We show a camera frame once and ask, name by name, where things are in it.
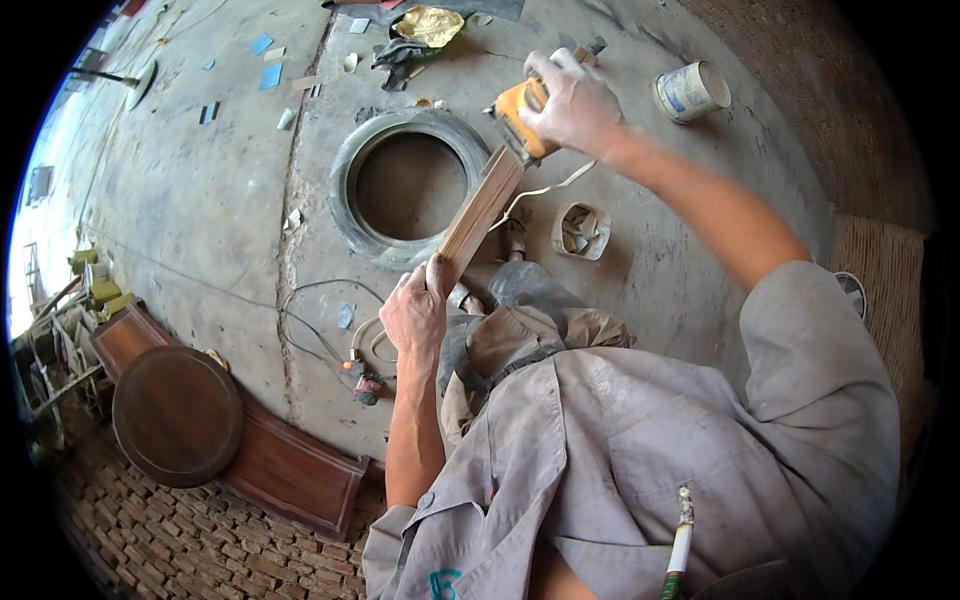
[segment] person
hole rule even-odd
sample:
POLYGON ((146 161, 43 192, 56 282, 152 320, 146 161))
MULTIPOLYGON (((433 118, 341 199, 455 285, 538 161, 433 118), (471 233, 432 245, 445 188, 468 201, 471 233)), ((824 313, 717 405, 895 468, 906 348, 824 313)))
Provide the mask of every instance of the person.
POLYGON ((844 596, 899 480, 897 401, 852 304, 766 204, 625 123, 569 51, 531 54, 532 70, 550 90, 521 114, 537 135, 653 191, 747 293, 746 395, 625 348, 621 324, 528 261, 494 278, 496 311, 448 330, 432 257, 380 311, 399 358, 368 598, 658 597, 680 486, 695 513, 683 597, 844 596), (438 375, 442 412, 458 406, 441 418, 461 434, 449 459, 438 375))

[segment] yellow electric sander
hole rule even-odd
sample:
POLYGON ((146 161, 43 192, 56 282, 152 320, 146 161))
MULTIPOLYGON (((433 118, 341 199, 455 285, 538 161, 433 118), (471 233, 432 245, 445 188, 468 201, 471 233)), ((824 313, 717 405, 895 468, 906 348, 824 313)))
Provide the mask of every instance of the yellow electric sander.
MULTIPOLYGON (((572 49, 573 56, 579 62, 593 66, 600 51, 607 47, 607 41, 597 36, 586 48, 576 46, 572 49)), ((538 73, 531 73, 531 77, 520 85, 511 87, 500 94, 493 106, 484 110, 493 118, 497 131, 503 137, 507 147, 516 156, 526 171, 533 165, 540 165, 540 161, 557 152, 560 148, 553 143, 537 137, 523 121, 520 120, 519 108, 527 107, 535 112, 543 112, 550 92, 538 73)))

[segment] woven mat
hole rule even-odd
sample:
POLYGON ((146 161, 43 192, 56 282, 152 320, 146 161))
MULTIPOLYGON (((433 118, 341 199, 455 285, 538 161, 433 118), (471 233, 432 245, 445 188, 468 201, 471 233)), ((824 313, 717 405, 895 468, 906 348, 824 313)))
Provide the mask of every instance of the woven mat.
POLYGON ((867 295, 867 331, 880 350, 900 405, 900 471, 933 409, 924 392, 920 345, 920 274, 924 238, 872 219, 835 215, 833 271, 849 271, 867 295))

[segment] white bucket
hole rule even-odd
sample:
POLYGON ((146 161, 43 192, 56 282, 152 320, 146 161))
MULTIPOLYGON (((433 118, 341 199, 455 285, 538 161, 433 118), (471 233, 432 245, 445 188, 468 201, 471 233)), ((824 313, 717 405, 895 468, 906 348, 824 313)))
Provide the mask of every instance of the white bucket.
POLYGON ((657 77, 657 106, 677 123, 688 123, 730 105, 730 88, 720 71, 706 60, 657 77))

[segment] foot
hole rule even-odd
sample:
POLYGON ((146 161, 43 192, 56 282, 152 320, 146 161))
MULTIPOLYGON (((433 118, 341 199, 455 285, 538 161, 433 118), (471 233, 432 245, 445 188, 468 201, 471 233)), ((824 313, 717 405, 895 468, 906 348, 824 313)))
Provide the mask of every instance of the foot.
POLYGON ((508 262, 526 260, 526 235, 527 228, 517 219, 510 219, 500 226, 500 236, 508 262))

